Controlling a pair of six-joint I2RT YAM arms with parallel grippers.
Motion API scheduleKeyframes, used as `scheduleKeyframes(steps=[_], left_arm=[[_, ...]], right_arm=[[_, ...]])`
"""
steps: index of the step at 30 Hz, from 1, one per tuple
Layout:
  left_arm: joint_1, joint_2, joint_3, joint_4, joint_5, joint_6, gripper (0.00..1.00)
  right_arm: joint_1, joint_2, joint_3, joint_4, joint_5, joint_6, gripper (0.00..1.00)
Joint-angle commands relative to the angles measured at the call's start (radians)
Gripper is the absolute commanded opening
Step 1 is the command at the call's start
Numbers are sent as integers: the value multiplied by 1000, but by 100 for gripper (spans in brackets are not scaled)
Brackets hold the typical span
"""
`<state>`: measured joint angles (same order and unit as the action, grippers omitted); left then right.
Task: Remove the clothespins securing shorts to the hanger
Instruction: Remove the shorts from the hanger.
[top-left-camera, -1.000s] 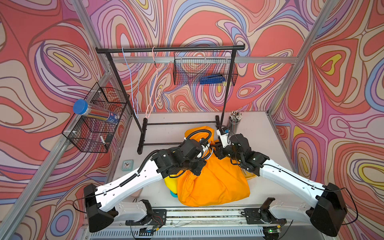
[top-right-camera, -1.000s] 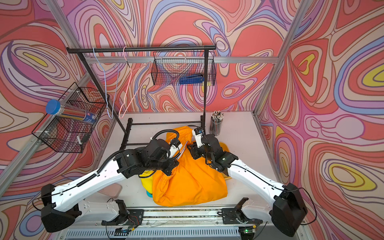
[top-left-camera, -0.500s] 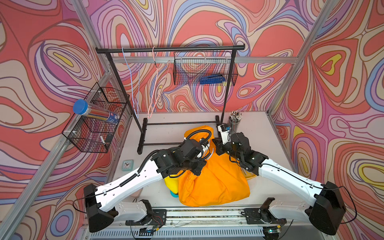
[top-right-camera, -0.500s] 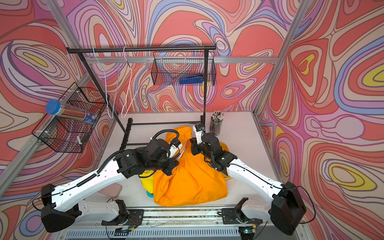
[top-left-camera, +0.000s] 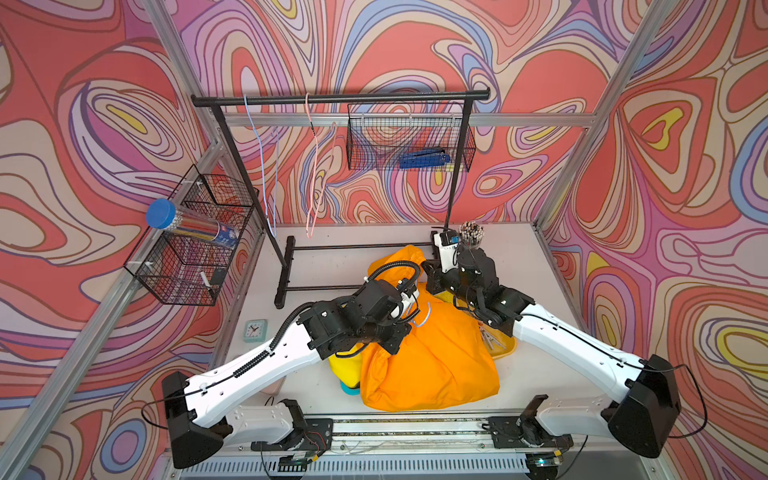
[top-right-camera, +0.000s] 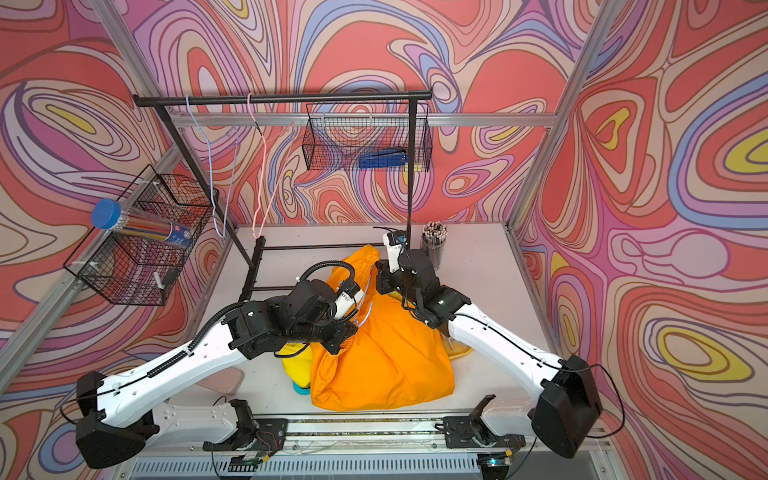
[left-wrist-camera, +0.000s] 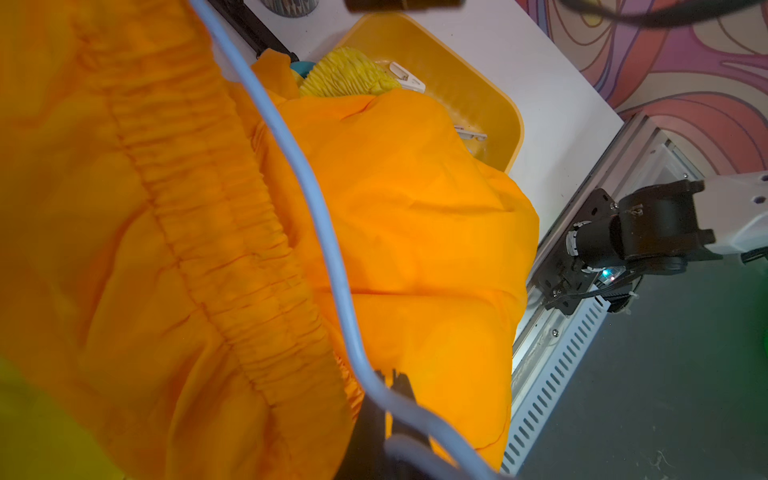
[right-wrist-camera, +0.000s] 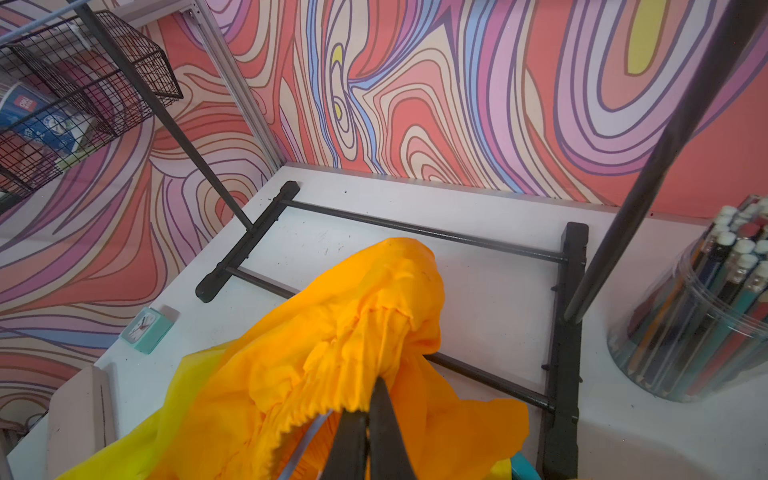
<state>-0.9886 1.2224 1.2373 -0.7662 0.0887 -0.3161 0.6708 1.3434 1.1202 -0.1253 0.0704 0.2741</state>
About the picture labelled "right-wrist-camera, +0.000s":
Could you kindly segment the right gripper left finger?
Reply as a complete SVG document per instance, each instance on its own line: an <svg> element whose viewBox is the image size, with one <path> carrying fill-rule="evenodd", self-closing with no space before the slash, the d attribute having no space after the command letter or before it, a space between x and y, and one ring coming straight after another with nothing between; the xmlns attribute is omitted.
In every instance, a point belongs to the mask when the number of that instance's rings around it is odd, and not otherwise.
<svg viewBox="0 0 768 480"><path fill-rule="evenodd" d="M323 469L322 480L363 480L368 457L368 414L344 412Z"/></svg>

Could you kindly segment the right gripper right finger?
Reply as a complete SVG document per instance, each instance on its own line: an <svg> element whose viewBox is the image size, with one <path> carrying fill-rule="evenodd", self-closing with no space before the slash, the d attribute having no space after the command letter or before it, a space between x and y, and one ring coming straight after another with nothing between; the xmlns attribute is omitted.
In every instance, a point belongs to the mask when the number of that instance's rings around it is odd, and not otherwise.
<svg viewBox="0 0 768 480"><path fill-rule="evenodd" d="M386 382L376 380L369 410L369 458L373 480L416 480Z"/></svg>

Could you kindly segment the blue wire hanger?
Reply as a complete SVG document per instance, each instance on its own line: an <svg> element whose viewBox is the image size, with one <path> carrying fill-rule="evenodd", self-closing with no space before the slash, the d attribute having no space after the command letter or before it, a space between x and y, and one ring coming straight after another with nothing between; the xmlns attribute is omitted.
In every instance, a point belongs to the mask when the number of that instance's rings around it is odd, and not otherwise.
<svg viewBox="0 0 768 480"><path fill-rule="evenodd" d="M318 433L320 428L323 426L323 424L327 421L327 419L330 417L331 413L328 412L326 414L318 416L308 427L304 435L301 437L300 441L298 442L298 445L296 446L295 450L293 451L291 457L289 458L288 462L286 463L285 467L283 468L282 472L278 476L278 480L290 480L293 476L294 472L296 471L299 462L306 452L307 448L311 444L312 440L314 439L315 435Z"/></svg>

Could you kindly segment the orange shorts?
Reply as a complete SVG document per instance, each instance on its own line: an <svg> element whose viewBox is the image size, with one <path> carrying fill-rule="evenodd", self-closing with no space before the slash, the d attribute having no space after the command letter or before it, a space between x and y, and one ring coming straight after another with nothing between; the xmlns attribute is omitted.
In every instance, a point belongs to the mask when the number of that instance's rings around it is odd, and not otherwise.
<svg viewBox="0 0 768 480"><path fill-rule="evenodd" d="M367 411L393 390L421 479L481 479L529 434L524 404L460 399L428 362L445 294L434 253L393 238L326 271L239 339L183 359L195 391L154 479L273 479L321 415Z"/></svg>

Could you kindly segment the yellow shorts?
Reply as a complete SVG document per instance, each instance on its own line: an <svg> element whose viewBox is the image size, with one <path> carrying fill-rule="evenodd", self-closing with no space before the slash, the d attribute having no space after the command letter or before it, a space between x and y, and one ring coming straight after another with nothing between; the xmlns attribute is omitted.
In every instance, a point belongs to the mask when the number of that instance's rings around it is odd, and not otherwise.
<svg viewBox="0 0 768 480"><path fill-rule="evenodd" d="M69 469L61 479L147 479L176 437L196 397L218 369L229 342L180 362L163 405L125 437Z"/></svg>

